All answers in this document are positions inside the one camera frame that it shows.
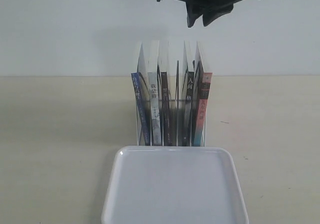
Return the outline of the dark brown spine book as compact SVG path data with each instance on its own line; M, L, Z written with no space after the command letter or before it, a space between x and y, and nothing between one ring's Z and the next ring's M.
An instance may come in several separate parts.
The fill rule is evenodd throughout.
M169 68L169 42L160 41L158 49L158 69L160 77L161 110L163 126L163 144L165 146L173 145L173 130L171 122L170 109L170 89L168 81Z

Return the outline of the blue moon cover book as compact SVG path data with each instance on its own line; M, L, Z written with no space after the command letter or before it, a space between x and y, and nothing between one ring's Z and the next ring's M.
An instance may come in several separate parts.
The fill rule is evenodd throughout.
M148 90L148 77L146 61L142 42L136 45L133 57L133 70L131 80L135 93L136 110L140 120L140 137L143 137L144 145L151 145L150 132L150 96Z

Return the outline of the pink red spine book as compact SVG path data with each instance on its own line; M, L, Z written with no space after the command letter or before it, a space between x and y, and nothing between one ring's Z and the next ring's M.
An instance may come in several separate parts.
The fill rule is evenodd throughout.
M194 83L194 124L192 130L192 144L195 147L202 146L203 130L207 112L210 86L213 72L209 69L202 43L196 43L195 52L195 83Z

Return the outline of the grey white spine book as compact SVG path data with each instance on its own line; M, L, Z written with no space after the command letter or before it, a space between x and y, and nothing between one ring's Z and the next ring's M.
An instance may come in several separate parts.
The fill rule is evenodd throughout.
M158 87L158 55L159 41L151 43L148 59L148 84L149 84L149 103L151 115L152 145L162 145L161 118L159 109L159 87Z

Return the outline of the black green spine book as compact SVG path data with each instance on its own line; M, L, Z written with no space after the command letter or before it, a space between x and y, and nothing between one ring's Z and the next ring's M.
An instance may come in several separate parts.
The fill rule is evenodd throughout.
M191 111L193 104L194 93L194 65L190 49L190 42L184 41L183 44L183 83L182 83L182 110L183 110L183 123L182 123L182 146L190 145L190 122Z

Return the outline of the clear acrylic book rack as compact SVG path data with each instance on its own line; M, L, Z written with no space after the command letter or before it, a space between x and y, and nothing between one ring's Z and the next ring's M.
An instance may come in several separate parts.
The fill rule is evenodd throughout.
M193 59L193 66L194 66L194 78L195 78L195 57L192 57ZM149 62L149 56L148 58L145 58L146 62L146 70L148 70L148 62ZM183 89L183 78L184 78L184 72L183 72L183 58L182 61L177 61L175 65L175 73L173 75L169 75L169 69L170 69L170 62L169 67L167 71L168 75L168 83L169 83L169 91L170 91L170 115L171 115L171 124L172 124L172 137L173 137L173 146L182 146L182 124L183 124L183 98L182 98L182 89ZM159 75L159 67L158 67L158 91L159 91L159 111L160 111L160 124L161 124L161 140L162 140L162 146L164 146L164 136L163 136L163 113L162 113L162 104L161 104L161 82L160 82L160 75ZM194 95L192 99L192 111L191 111L191 119L190 119L190 140L189 140L189 146L188 147L194 147L193 146L193 124L194 124ZM151 109L149 109L149 115L150 115L150 140L151 145L153 142L152 138L152 130L151 130ZM204 128L202 133L202 146L204 147L206 145L206 121L207 121L207 113L205 116L204 121ZM140 137L139 132L141 130L141 124L138 116L138 112L136 109L136 144L138 146L145 146L143 137Z

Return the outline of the white plastic tray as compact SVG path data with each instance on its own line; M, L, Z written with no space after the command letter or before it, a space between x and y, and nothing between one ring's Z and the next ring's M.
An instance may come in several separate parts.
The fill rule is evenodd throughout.
M247 224L230 153L217 147L127 146L114 159L104 224Z

